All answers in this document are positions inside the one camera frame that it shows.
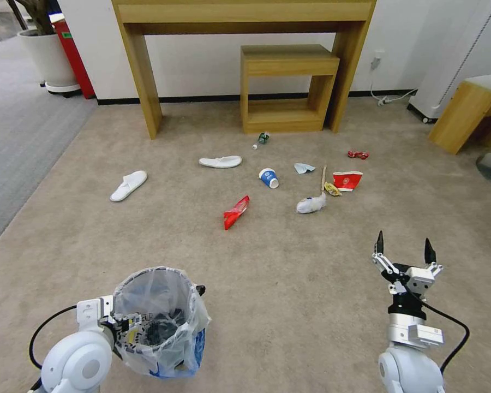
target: blue and white paper cup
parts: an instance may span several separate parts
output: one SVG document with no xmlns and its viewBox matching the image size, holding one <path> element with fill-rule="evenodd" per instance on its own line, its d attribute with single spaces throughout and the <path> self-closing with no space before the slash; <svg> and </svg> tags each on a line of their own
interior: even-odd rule
<svg viewBox="0 0 491 393">
<path fill-rule="evenodd" d="M 260 171 L 258 177 L 261 181 L 265 183 L 269 188 L 277 188 L 278 187 L 278 179 L 277 174 L 271 168 L 265 168 Z"/>
</svg>

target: red paper cup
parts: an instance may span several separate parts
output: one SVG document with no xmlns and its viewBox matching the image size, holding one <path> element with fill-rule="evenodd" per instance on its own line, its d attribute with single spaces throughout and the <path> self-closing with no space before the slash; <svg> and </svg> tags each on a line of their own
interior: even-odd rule
<svg viewBox="0 0 491 393">
<path fill-rule="evenodd" d="M 341 192 L 351 192 L 360 182 L 363 173 L 358 171 L 334 172 L 334 186 Z"/>
</svg>

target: potted plant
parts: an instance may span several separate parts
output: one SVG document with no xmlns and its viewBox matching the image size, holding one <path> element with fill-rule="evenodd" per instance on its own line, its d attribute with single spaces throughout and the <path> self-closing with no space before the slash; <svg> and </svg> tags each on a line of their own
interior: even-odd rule
<svg viewBox="0 0 491 393">
<path fill-rule="evenodd" d="M 36 29 L 18 33 L 50 93 L 76 91 L 80 86 L 49 19 L 49 0 L 16 0 L 22 4 Z"/>
</svg>

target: gray carpet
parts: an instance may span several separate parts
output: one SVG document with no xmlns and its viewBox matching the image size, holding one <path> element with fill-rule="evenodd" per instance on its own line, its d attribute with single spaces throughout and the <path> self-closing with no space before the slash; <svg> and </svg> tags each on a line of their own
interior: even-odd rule
<svg viewBox="0 0 491 393">
<path fill-rule="evenodd" d="M 39 80 L 17 37 L 0 43 L 0 234 L 97 107 Z"/>
</svg>

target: wooden stick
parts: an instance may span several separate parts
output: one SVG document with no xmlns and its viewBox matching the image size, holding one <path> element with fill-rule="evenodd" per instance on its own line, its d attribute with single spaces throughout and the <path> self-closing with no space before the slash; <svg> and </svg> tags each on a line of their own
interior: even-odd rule
<svg viewBox="0 0 491 393">
<path fill-rule="evenodd" d="M 326 182 L 326 168 L 327 168 L 327 165 L 324 165 L 324 168 L 322 169 L 322 189 L 321 189 L 321 191 L 324 191 L 324 183 Z"/>
</svg>

